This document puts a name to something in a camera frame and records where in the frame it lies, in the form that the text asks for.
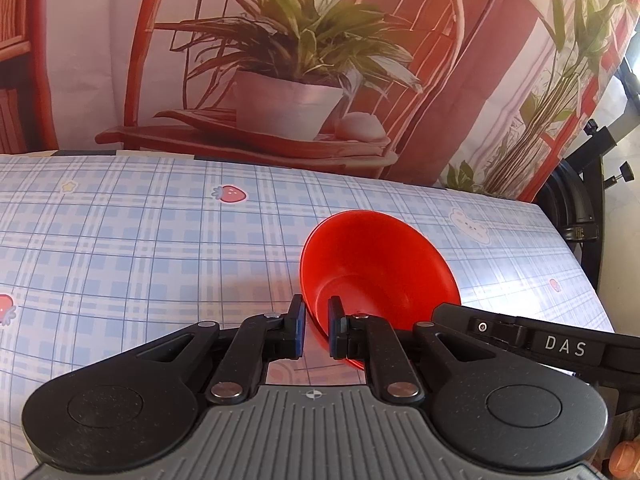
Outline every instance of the plaid tablecloth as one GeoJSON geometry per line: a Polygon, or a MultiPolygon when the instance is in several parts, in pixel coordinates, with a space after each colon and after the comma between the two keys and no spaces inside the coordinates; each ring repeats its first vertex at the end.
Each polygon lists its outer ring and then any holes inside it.
{"type": "MultiPolygon", "coordinates": [[[[612,330],[534,205],[162,156],[0,157],[0,480],[34,467],[20,412],[40,384],[198,320],[286,311],[310,231],[358,208],[427,237],[463,304],[612,330]]],[[[304,357],[270,381],[362,381],[317,338],[308,326],[304,357]]]]}

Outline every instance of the red bowl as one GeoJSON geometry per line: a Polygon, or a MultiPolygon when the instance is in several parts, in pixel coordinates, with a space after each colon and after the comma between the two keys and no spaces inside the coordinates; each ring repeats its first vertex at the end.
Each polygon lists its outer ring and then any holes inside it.
{"type": "Polygon", "coordinates": [[[402,330],[430,320],[441,303],[460,304],[456,280],[438,250],[404,222],[366,210],[318,224],[302,249],[300,287],[325,338],[331,296],[340,296],[347,314],[384,317],[402,330]]]}

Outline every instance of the gray gripper base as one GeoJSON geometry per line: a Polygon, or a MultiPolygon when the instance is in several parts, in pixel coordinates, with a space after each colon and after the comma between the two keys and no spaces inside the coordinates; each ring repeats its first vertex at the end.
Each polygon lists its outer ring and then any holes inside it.
{"type": "MultiPolygon", "coordinates": [[[[41,465],[28,480],[87,475],[41,465]]],[[[367,386],[261,386],[237,406],[210,409],[191,437],[155,463],[100,480],[513,480],[455,455],[414,408],[367,386]]],[[[586,464],[536,480],[602,478],[586,464]]]]}

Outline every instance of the metal rivet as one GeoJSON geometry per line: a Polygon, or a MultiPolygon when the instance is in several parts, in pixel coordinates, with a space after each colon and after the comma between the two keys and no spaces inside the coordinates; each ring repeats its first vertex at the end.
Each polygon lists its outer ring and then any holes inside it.
{"type": "Polygon", "coordinates": [[[218,383],[211,387],[211,394],[217,399],[233,399],[242,394],[242,386],[238,383],[218,383]]]}
{"type": "Polygon", "coordinates": [[[416,396],[420,391],[418,386],[413,383],[391,383],[386,387],[386,390],[393,397],[401,397],[403,399],[416,396]]]}

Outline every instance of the white flower pot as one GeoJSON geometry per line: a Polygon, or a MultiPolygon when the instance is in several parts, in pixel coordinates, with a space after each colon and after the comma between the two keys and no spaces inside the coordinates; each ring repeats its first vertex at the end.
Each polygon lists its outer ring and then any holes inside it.
{"type": "Polygon", "coordinates": [[[306,85],[238,71],[236,125],[240,130],[313,140],[342,98],[342,89],[306,85]]]}

